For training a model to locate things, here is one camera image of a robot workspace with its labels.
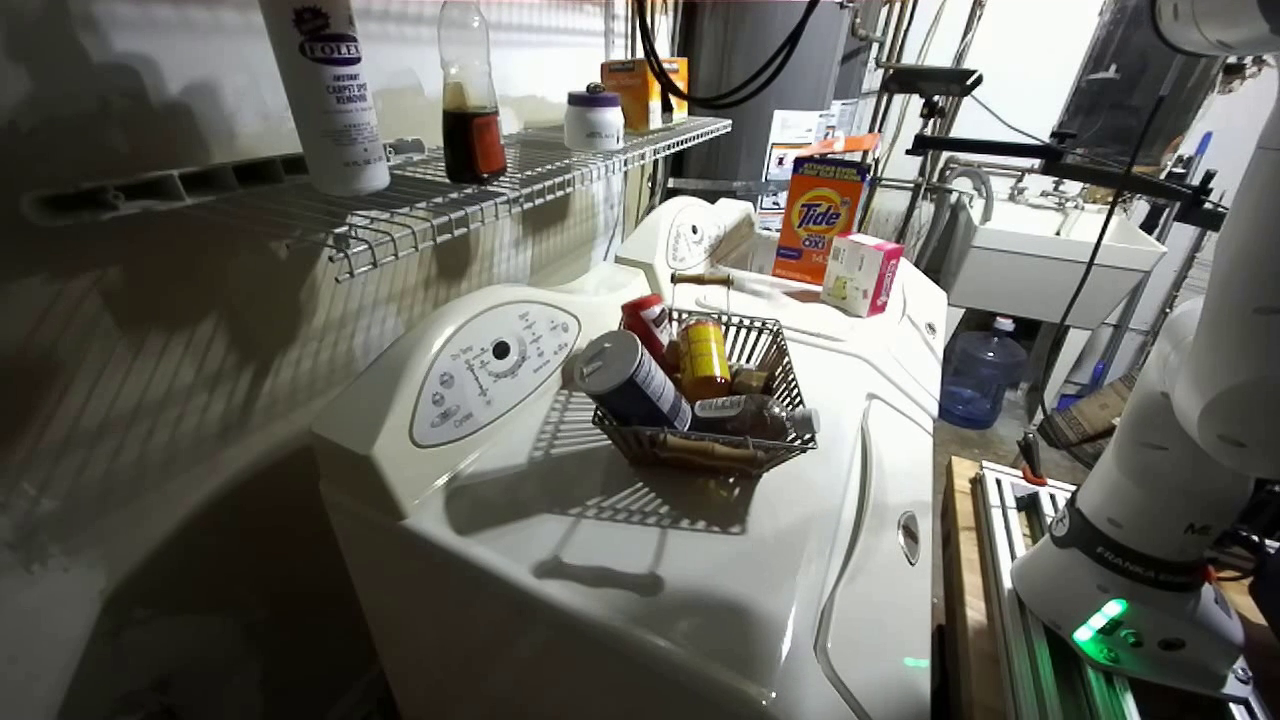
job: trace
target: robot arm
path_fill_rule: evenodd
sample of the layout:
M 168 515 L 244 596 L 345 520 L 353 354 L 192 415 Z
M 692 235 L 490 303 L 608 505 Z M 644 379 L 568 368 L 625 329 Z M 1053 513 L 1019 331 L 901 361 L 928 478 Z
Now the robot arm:
M 1280 0 L 1155 0 L 1167 45 L 1205 57 L 1280 48 Z M 1280 112 L 1216 246 L 1205 303 L 1181 308 L 1072 507 L 1013 587 L 1087 660 L 1221 691 L 1245 627 L 1205 555 L 1256 481 L 1280 481 Z

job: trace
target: cardboard box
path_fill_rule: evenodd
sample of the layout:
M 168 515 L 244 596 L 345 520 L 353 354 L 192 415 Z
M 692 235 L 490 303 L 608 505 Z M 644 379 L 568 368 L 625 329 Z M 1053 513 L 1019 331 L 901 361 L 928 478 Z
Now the cardboard box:
M 905 250 L 880 235 L 833 242 L 822 300 L 849 316 L 880 316 L 887 308 L 901 262 Z
M 866 178 L 857 161 L 794 161 L 772 275 L 822 285 L 833 242 L 857 228 Z
M 665 62 L 680 94 L 688 94 L 688 57 Z M 671 117 L 665 117 L 665 89 L 650 79 L 644 62 L 603 62 L 598 85 L 625 99 L 627 131 L 665 128 L 688 117 L 688 99 L 671 97 Z

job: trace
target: wicker basket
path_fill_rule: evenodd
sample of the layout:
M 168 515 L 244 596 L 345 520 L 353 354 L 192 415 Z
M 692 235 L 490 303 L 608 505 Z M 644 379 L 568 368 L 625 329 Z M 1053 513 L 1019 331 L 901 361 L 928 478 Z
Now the wicker basket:
M 610 422 L 603 409 L 596 409 L 596 415 L 591 415 L 596 430 L 632 463 L 765 478 L 767 468 L 815 449 L 810 413 L 802 409 L 802 392 L 800 392 L 781 319 L 735 316 L 735 313 L 688 313 L 688 308 L 665 308 L 665 319 L 671 331 L 683 331 L 683 325 L 694 325 L 694 319 L 715 319 L 724 329 L 732 368 L 758 368 L 758 361 L 767 361 L 767 355 L 776 361 L 776 354 L 781 354 L 781 363 L 772 373 L 767 409 L 788 422 L 788 435 L 772 440 L 772 435 L 632 430 L 632 423 Z

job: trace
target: washing machine lid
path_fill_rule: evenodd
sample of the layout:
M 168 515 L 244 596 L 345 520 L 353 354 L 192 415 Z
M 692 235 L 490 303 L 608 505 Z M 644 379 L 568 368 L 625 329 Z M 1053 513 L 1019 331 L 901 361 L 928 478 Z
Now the washing machine lid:
M 849 350 L 794 337 L 790 361 L 819 440 L 754 483 L 632 468 L 591 403 L 556 392 L 531 449 L 475 454 L 407 529 L 781 715 L 919 715 L 928 409 Z

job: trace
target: green light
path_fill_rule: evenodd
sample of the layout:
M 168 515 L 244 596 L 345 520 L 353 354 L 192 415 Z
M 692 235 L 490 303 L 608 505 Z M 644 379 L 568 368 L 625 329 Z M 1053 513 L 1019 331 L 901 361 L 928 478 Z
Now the green light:
M 1126 600 L 1108 600 L 1101 611 L 1090 611 L 1074 633 L 1072 633 L 1072 642 L 1074 644 L 1087 644 L 1087 642 L 1096 642 L 1096 633 L 1102 633 L 1116 615 L 1123 615 L 1126 611 Z

